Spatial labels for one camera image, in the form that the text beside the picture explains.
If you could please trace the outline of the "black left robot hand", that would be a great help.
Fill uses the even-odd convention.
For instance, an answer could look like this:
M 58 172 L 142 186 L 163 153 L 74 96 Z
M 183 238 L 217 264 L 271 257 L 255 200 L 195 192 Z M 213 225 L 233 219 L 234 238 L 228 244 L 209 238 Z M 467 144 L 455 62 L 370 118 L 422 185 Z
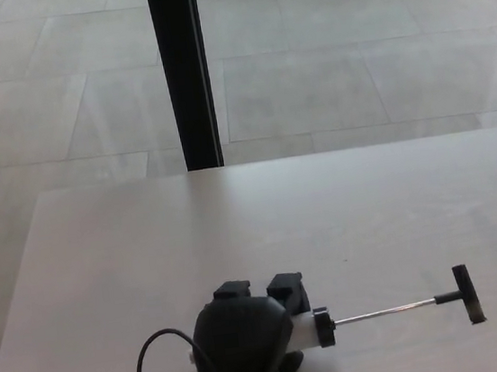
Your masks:
M 196 318 L 197 372 L 297 372 L 302 352 L 292 349 L 299 320 L 311 311 L 297 272 L 277 274 L 262 296 L 249 281 L 226 281 Z

